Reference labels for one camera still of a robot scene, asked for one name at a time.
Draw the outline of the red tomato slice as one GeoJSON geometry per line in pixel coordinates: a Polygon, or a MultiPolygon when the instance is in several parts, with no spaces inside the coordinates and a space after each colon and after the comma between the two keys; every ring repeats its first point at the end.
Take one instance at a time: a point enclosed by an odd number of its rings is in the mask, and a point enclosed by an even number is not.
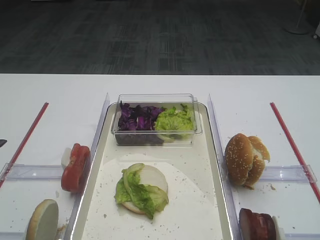
{"type": "Polygon", "coordinates": [[[69,163],[61,176],[61,188],[71,193],[80,193],[85,179],[85,166],[90,157],[88,146],[75,143],[70,153],[69,163]]]}

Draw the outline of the green lettuce in container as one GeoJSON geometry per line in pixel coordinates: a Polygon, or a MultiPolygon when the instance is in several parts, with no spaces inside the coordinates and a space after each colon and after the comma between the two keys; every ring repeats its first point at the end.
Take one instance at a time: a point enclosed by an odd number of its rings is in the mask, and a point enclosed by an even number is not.
{"type": "Polygon", "coordinates": [[[173,142],[175,140],[189,139],[192,134],[178,133],[182,131],[192,131],[194,129],[194,121],[192,120],[191,109],[184,104],[181,104],[182,109],[177,110],[176,107],[166,109],[161,112],[155,122],[156,131],[174,131],[170,134],[157,134],[161,140],[165,142],[173,142]]]}

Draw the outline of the dark red meat patties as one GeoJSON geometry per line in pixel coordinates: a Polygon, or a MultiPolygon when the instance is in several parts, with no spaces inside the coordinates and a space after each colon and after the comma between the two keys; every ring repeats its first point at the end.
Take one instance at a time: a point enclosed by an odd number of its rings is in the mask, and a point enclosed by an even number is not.
{"type": "Polygon", "coordinates": [[[276,227],[272,217],[266,213],[252,212],[241,208],[239,224],[244,240],[276,240],[276,227]]]}

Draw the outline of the clear plastic salad container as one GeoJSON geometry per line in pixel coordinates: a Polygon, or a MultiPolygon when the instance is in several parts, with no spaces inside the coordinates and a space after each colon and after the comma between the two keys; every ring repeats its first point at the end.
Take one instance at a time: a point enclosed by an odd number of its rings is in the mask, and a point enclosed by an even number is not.
{"type": "Polygon", "coordinates": [[[111,133],[119,146],[190,145],[202,133],[198,101],[190,93],[121,94],[111,133]]]}

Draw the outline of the purple cabbage pieces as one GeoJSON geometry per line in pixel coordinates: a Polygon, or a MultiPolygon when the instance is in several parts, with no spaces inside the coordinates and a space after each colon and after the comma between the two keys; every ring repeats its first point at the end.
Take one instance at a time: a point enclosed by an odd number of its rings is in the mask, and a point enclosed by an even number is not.
{"type": "Polygon", "coordinates": [[[121,116],[118,121],[120,131],[153,131],[158,115],[165,111],[163,107],[140,106],[131,107],[120,102],[121,116]]]}

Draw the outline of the silver metal tray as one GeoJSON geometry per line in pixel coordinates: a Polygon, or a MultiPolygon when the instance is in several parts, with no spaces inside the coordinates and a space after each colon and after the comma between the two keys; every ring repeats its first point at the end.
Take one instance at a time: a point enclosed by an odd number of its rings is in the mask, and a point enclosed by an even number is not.
{"type": "Polygon", "coordinates": [[[90,176],[71,222],[72,240],[229,240],[232,237],[210,118],[198,106],[202,133],[190,145],[118,146],[111,133],[116,105],[104,114],[90,176]],[[149,219],[115,202],[122,170],[135,163],[159,169],[169,203],[149,219]]]}

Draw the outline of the sesame bun top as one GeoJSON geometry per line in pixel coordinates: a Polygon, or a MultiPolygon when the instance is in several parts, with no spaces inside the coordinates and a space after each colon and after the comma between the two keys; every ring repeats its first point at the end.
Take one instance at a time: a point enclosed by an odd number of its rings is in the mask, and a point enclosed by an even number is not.
{"type": "Polygon", "coordinates": [[[224,155],[231,182],[243,185],[253,166],[253,146],[249,138],[242,133],[234,135],[227,143],[224,155]]]}

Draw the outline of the torn bun half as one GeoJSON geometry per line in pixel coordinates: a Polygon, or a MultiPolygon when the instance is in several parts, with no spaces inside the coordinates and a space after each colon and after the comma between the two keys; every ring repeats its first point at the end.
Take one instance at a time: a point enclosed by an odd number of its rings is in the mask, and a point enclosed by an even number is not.
{"type": "Polygon", "coordinates": [[[248,139],[252,145],[253,161],[244,186],[253,190],[255,183],[260,179],[265,169],[265,161],[270,162],[270,154],[260,138],[249,136],[248,139]]]}

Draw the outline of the left long clear divider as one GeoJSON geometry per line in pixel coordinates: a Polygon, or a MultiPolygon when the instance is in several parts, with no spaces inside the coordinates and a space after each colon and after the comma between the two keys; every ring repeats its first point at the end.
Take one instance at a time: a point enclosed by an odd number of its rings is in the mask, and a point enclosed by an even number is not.
{"type": "Polygon", "coordinates": [[[82,186],[82,192],[76,194],[70,219],[63,237],[65,240],[81,240],[83,236],[100,167],[100,164],[96,163],[96,159],[101,160],[101,157],[97,154],[97,149],[101,134],[103,133],[109,105],[110,98],[109,95],[106,95],[91,145],[90,157],[86,161],[84,168],[84,184],[82,186]]]}

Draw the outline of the long clear divider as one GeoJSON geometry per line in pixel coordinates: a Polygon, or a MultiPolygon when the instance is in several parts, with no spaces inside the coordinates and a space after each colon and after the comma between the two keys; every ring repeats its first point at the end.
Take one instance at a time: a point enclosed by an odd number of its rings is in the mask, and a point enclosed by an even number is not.
{"type": "Polygon", "coordinates": [[[86,161],[84,168],[84,184],[82,186],[82,192],[76,194],[70,219],[63,237],[65,240],[81,240],[83,236],[100,167],[100,164],[96,163],[96,159],[101,160],[101,157],[97,154],[97,149],[101,134],[103,133],[109,105],[110,98],[109,95],[106,95],[91,145],[90,157],[86,161]]]}
{"type": "Polygon", "coordinates": [[[214,142],[215,155],[217,159],[217,168],[219,171],[219,179],[223,194],[223,204],[226,211],[228,221],[228,232],[231,240],[242,240],[241,229],[239,227],[238,211],[233,198],[232,185],[228,179],[228,171],[225,164],[224,151],[220,136],[219,124],[216,119],[216,111],[211,95],[208,95],[207,107],[209,112],[209,120],[211,125],[212,138],[214,142]]]}

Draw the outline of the left red strip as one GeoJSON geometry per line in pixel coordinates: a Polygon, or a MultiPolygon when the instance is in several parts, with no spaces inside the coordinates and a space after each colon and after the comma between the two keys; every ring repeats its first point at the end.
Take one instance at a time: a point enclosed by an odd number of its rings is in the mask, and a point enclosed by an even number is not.
{"type": "Polygon", "coordinates": [[[14,155],[12,156],[10,162],[7,164],[7,166],[4,168],[4,172],[0,175],[0,187],[2,187],[3,183],[5,182],[5,178],[16,163],[18,157],[20,156],[22,150],[24,149],[27,141],[29,140],[30,136],[32,135],[34,129],[38,125],[40,119],[42,118],[43,114],[45,113],[49,103],[45,102],[37,114],[36,118],[34,119],[32,125],[30,126],[29,130],[25,134],[24,138],[22,139],[20,145],[18,146],[17,150],[15,151],[14,155]]]}

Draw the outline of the red strip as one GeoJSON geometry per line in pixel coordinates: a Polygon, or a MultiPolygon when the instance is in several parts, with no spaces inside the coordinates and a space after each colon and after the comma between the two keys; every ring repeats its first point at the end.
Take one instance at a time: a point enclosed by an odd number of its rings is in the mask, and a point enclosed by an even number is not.
{"type": "Polygon", "coordinates": [[[311,186],[311,188],[312,188],[312,190],[313,190],[313,192],[314,192],[314,194],[315,194],[315,196],[316,196],[316,198],[317,198],[317,200],[319,202],[320,201],[320,190],[319,190],[319,188],[317,186],[315,178],[312,175],[311,168],[308,167],[308,165],[306,164],[303,156],[301,155],[301,153],[300,153],[300,151],[299,151],[299,149],[298,149],[298,147],[297,147],[297,145],[296,145],[296,143],[295,143],[295,141],[294,141],[289,129],[287,128],[287,126],[286,126],[286,124],[285,124],[285,122],[284,122],[284,120],[283,120],[278,108],[276,107],[275,103],[271,102],[270,106],[271,106],[271,108],[272,108],[272,110],[273,110],[273,112],[274,112],[274,114],[275,114],[275,116],[276,116],[276,118],[277,118],[277,120],[278,120],[278,122],[279,122],[279,124],[280,124],[280,126],[281,126],[281,128],[282,128],[282,130],[283,130],[283,132],[284,132],[284,134],[285,134],[285,136],[286,136],[286,138],[287,138],[287,140],[288,140],[288,142],[289,142],[289,144],[290,144],[290,146],[291,146],[291,148],[292,148],[297,160],[298,160],[298,162],[302,166],[302,169],[303,169],[303,171],[304,171],[304,173],[305,173],[305,175],[306,175],[306,177],[307,177],[307,179],[309,181],[309,184],[310,184],[310,186],[311,186]]]}
{"type": "Polygon", "coordinates": [[[20,145],[18,146],[17,150],[15,151],[14,155],[12,156],[10,162],[7,164],[7,166],[4,168],[4,172],[0,175],[0,187],[2,187],[3,183],[5,182],[5,178],[16,163],[18,157],[20,156],[22,150],[24,149],[27,141],[29,140],[30,136],[32,135],[34,129],[38,125],[40,119],[42,118],[43,114],[45,113],[49,103],[45,102],[37,114],[36,118],[34,119],[32,125],[30,126],[29,130],[25,134],[24,138],[22,139],[20,145]]]}

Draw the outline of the right red strip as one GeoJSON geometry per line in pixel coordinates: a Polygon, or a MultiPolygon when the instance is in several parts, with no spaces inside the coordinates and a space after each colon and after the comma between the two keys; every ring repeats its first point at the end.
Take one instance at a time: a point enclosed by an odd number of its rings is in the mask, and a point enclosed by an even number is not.
{"type": "Polygon", "coordinates": [[[289,142],[289,144],[290,144],[290,146],[291,146],[291,148],[292,148],[297,160],[298,160],[298,162],[302,166],[302,169],[303,169],[303,171],[304,171],[304,173],[305,173],[305,175],[306,175],[306,177],[307,177],[307,179],[309,181],[309,184],[310,184],[310,186],[311,186],[311,188],[312,188],[312,190],[313,190],[313,192],[314,192],[314,194],[315,194],[315,196],[316,196],[316,198],[317,198],[317,200],[319,202],[320,201],[320,190],[319,190],[319,188],[317,186],[315,178],[312,175],[311,168],[308,167],[308,165],[306,164],[303,156],[301,155],[301,153],[300,153],[300,151],[299,151],[299,149],[298,149],[298,147],[297,147],[297,145],[296,145],[296,143],[295,143],[295,141],[294,141],[289,129],[287,128],[287,126],[286,126],[286,124],[285,124],[285,122],[284,122],[284,120],[283,120],[278,108],[276,107],[275,103],[271,102],[270,106],[271,106],[271,108],[272,108],[272,110],[273,110],[273,112],[274,112],[274,114],[275,114],[275,116],[276,116],[276,118],[277,118],[277,120],[278,120],[278,122],[279,122],[279,124],[280,124],[280,126],[281,126],[281,128],[282,128],[282,130],[283,130],[283,132],[284,132],[284,134],[285,134],[285,136],[286,136],[286,138],[287,138],[287,140],[288,140],[288,142],[289,142]]]}

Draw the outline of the right long clear divider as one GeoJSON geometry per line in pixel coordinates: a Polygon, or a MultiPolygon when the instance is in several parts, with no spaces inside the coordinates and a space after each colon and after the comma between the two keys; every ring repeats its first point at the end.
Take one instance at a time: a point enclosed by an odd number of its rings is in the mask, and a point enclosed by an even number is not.
{"type": "Polygon", "coordinates": [[[217,168],[219,171],[219,179],[223,194],[223,204],[226,211],[228,221],[228,232],[231,240],[242,240],[241,229],[239,227],[238,211],[233,198],[232,185],[228,179],[228,171],[225,164],[224,151],[220,136],[219,124],[216,119],[216,111],[211,95],[208,95],[207,107],[209,112],[209,120],[211,125],[212,138],[214,142],[215,155],[217,159],[217,168]]]}

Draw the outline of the standing plain bun half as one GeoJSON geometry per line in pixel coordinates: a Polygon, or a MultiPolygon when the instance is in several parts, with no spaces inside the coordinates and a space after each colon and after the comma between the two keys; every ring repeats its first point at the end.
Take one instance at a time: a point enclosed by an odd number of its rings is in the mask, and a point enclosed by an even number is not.
{"type": "Polygon", "coordinates": [[[55,200],[45,199],[37,205],[29,220],[26,240],[54,240],[58,230],[59,207],[55,200]]]}

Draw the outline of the white floor stand base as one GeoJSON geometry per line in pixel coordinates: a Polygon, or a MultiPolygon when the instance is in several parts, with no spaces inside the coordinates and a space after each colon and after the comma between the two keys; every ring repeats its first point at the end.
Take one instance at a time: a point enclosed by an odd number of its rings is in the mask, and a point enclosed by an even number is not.
{"type": "Polygon", "coordinates": [[[299,17],[298,17],[296,23],[294,23],[294,24],[290,23],[290,24],[287,24],[282,27],[282,29],[285,32],[290,33],[290,34],[294,34],[294,35],[307,35],[310,32],[308,25],[303,20],[304,11],[305,11],[307,2],[308,2],[307,0],[302,1],[299,17]]]}

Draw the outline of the upper right clear rail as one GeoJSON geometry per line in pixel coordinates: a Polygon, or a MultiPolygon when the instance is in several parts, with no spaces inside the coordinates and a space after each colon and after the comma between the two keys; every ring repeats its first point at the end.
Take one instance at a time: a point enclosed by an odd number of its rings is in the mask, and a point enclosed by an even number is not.
{"type": "Polygon", "coordinates": [[[310,165],[266,166],[259,181],[316,183],[317,178],[310,165]]]}

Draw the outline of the clear rail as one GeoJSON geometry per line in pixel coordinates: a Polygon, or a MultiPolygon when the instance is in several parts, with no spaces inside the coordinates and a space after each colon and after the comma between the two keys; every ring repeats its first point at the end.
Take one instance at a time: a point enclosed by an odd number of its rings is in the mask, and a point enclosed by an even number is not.
{"type": "Polygon", "coordinates": [[[60,180],[61,165],[30,165],[6,163],[0,172],[1,181],[50,181],[60,180]]]}
{"type": "Polygon", "coordinates": [[[259,181],[316,183],[317,178],[310,165],[266,166],[259,181]]]}

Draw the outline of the upper left clear rail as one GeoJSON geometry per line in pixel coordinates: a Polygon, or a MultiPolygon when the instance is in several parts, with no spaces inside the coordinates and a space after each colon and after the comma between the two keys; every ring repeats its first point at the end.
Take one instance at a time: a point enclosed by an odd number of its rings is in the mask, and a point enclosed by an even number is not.
{"type": "Polygon", "coordinates": [[[0,172],[1,181],[50,181],[60,180],[61,165],[30,165],[6,163],[0,172]]]}

